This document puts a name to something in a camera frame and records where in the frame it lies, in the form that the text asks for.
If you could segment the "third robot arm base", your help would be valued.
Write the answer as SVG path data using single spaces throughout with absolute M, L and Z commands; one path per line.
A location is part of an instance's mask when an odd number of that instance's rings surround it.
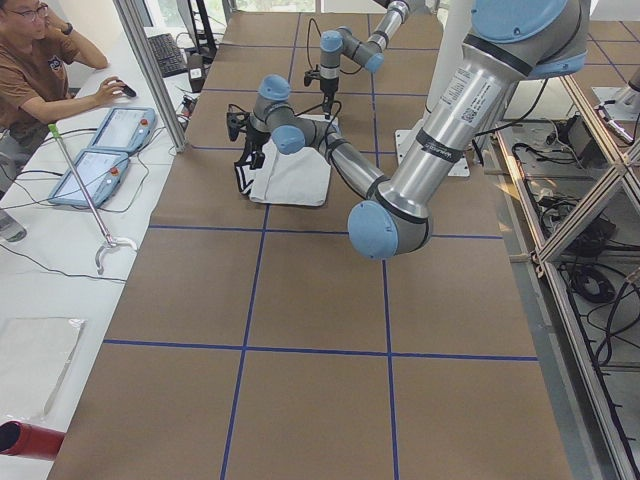
M 623 87 L 593 87 L 596 107 L 606 120 L 635 121 L 639 114 L 639 70 Z

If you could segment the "person's hand on mouse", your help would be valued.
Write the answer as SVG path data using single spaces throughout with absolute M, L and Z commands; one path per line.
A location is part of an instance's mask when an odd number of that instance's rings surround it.
M 126 84 L 117 77 L 108 77 L 101 82 L 98 90 L 94 94 L 94 99 L 98 106 L 106 105 L 112 101 L 123 97 Z

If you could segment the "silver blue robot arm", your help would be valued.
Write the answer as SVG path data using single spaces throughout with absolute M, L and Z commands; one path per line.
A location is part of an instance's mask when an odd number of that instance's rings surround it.
M 385 14 L 366 41 L 359 40 L 346 26 L 324 31 L 320 36 L 319 65 L 305 73 L 304 85 L 309 86 L 313 80 L 319 81 L 323 93 L 322 111 L 327 120 L 331 118 L 339 87 L 342 58 L 376 73 L 384 61 L 383 52 L 400 26 L 416 12 L 431 13 L 439 2 L 397 0 L 377 1 L 377 4 L 385 8 Z
M 360 197 L 348 218 L 353 247 L 372 259 L 415 251 L 431 236 L 429 200 L 473 139 L 489 132 L 507 91 L 583 67 L 589 13 L 586 1 L 473 2 L 461 60 L 392 175 L 369 163 L 330 121 L 298 116 L 289 83 L 266 76 L 254 108 L 227 117 L 230 137 L 246 137 L 236 171 L 260 168 L 268 142 L 283 154 L 311 147 Z

